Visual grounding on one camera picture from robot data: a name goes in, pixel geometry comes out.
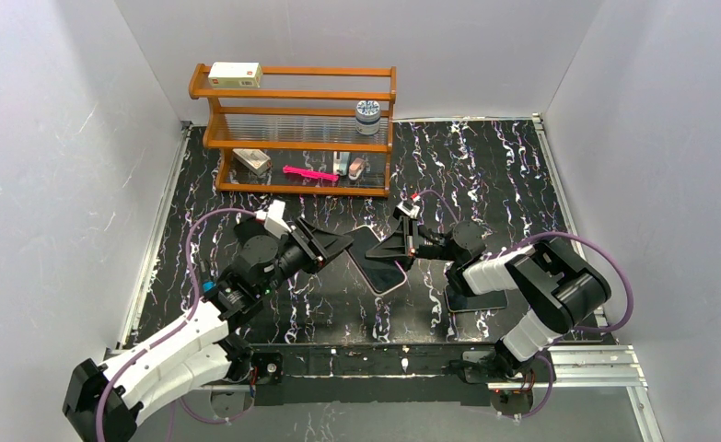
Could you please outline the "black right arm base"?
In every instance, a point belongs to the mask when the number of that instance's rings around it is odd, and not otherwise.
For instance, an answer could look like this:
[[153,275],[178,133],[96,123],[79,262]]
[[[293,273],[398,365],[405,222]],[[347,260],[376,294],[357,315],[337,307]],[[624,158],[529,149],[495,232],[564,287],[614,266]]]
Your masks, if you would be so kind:
[[502,384],[490,388],[491,406],[499,418],[518,422],[536,415],[548,404],[556,380],[548,350],[519,364],[495,350],[470,350],[449,362],[444,370],[447,368],[466,384]]

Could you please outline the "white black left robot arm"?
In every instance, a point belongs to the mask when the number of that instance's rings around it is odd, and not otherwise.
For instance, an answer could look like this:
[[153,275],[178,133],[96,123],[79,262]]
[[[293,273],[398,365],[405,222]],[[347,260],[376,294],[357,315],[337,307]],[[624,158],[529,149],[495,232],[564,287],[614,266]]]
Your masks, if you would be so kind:
[[73,369],[62,411],[82,440],[128,441],[160,408],[228,378],[251,357],[236,331],[263,300],[298,273],[318,273],[353,243],[303,218],[287,224],[248,216],[235,232],[233,261],[210,287],[198,284],[193,308],[137,346]]

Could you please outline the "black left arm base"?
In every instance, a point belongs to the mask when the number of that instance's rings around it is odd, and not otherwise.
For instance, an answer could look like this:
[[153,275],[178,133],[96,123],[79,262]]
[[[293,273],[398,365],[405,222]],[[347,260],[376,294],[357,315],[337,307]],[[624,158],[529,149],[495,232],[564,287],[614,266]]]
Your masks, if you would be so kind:
[[[230,425],[255,408],[260,386],[277,385],[281,382],[283,356],[277,352],[255,350],[235,333],[230,333],[216,345],[224,354],[222,362],[227,362],[227,368],[213,385],[226,389],[212,394],[211,407],[218,423]],[[241,409],[236,413],[232,413],[224,404],[224,396],[233,394],[243,395]]]

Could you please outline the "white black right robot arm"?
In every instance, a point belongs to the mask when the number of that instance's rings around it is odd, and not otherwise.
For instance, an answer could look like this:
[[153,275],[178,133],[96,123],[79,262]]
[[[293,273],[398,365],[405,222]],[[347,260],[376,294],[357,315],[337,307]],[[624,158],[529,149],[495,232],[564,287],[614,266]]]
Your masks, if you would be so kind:
[[545,232],[526,238],[515,250],[485,259],[478,223],[460,221],[438,233],[404,215],[396,230],[371,247],[366,257],[395,262],[403,270],[417,259],[449,262],[446,300],[455,312],[478,309],[478,297],[498,299],[517,290],[528,311],[494,343],[489,355],[474,363],[510,377],[611,298],[606,279],[574,251],[574,240],[564,232]]

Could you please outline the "black phone case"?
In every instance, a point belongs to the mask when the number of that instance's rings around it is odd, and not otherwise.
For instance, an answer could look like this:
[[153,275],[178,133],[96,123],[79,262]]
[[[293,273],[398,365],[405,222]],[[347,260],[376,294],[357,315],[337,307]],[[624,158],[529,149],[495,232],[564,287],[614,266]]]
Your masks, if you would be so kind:
[[255,218],[245,218],[240,220],[233,227],[233,233],[241,245],[245,244],[248,240],[264,235],[266,230],[259,221]]

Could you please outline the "black phone with light edge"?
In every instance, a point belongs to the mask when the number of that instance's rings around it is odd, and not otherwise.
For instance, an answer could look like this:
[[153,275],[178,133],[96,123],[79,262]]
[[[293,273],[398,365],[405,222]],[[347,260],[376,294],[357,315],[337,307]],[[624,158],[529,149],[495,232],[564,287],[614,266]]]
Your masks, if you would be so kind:
[[503,309],[508,306],[505,291],[494,291],[482,295],[467,296],[447,286],[445,300],[450,313],[467,313]]

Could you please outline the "pink comb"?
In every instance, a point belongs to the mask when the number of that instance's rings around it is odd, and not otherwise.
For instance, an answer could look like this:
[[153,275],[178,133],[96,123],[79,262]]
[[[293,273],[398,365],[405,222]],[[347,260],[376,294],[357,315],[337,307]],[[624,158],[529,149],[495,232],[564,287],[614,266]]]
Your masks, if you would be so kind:
[[301,178],[310,179],[310,180],[327,180],[329,182],[336,182],[340,178],[340,176],[337,174],[320,172],[320,171],[310,170],[310,169],[296,168],[296,167],[289,166],[289,165],[283,166],[282,171],[284,174],[297,175]]

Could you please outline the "pink white stapler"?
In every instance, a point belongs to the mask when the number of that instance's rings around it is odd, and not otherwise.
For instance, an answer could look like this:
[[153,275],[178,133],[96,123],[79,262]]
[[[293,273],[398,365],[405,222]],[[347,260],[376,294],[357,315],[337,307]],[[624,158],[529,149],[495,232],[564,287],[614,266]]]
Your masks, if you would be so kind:
[[359,180],[366,168],[366,161],[361,158],[355,158],[349,165],[347,177],[351,181]]

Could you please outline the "small white blue box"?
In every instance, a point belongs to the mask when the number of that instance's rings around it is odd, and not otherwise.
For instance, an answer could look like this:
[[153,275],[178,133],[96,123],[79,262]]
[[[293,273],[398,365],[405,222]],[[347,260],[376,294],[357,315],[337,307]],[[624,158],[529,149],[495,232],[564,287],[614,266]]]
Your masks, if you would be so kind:
[[346,176],[348,174],[349,159],[349,152],[335,151],[333,153],[332,172],[338,176]]

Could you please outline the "small grey white box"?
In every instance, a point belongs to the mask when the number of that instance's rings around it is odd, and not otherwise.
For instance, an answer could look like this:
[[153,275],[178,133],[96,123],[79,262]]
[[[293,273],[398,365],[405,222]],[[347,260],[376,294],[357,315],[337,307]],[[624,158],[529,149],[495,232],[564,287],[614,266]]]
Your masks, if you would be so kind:
[[234,158],[243,165],[252,175],[260,177],[271,170],[271,158],[260,149],[236,148],[233,150]]

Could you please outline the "orange wooden shelf rack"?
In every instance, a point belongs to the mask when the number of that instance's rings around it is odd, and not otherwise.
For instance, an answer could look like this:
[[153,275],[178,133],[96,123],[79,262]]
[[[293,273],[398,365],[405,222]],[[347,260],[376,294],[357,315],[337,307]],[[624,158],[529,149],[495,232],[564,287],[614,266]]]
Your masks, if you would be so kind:
[[[268,192],[386,198],[390,195],[393,116],[397,98],[395,67],[265,66],[259,88],[212,88],[210,66],[197,64],[189,83],[192,99],[209,105],[203,145],[218,151],[215,188],[222,192]],[[381,106],[377,134],[355,129],[355,105]],[[272,160],[263,176],[252,175],[233,156],[236,148],[260,149]],[[284,174],[285,165],[333,173],[335,151],[361,157],[359,180],[336,182]]]

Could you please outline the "round blue white tin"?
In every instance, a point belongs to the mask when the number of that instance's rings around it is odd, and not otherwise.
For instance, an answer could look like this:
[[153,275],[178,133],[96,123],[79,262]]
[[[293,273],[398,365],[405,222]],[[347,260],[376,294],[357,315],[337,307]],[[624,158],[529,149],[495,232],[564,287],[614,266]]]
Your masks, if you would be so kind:
[[375,100],[358,101],[355,105],[355,129],[361,135],[374,135],[379,131],[381,106]]

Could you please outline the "white red box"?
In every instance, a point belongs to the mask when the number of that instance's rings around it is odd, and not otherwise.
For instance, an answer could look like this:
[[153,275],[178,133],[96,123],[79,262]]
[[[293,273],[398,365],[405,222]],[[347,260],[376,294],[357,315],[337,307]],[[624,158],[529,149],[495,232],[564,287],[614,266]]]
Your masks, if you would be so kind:
[[259,63],[215,62],[208,73],[212,88],[259,88],[263,71]]

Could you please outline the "aluminium front frame rail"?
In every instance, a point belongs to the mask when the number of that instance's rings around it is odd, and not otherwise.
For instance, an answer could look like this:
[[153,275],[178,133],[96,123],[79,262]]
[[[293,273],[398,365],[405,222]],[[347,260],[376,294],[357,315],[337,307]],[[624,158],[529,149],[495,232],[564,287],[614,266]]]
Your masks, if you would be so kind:
[[[464,352],[489,351],[487,346],[266,344],[254,349],[283,356],[281,382],[260,386],[255,407],[332,401],[458,402],[496,415],[491,406],[490,388],[502,387],[500,383],[466,384],[449,368],[444,370]],[[558,388],[625,390],[642,439],[661,439],[645,376],[631,346],[564,345],[549,352],[556,375],[552,395]],[[225,389],[211,382],[187,394]],[[159,410],[182,401],[187,394]]]

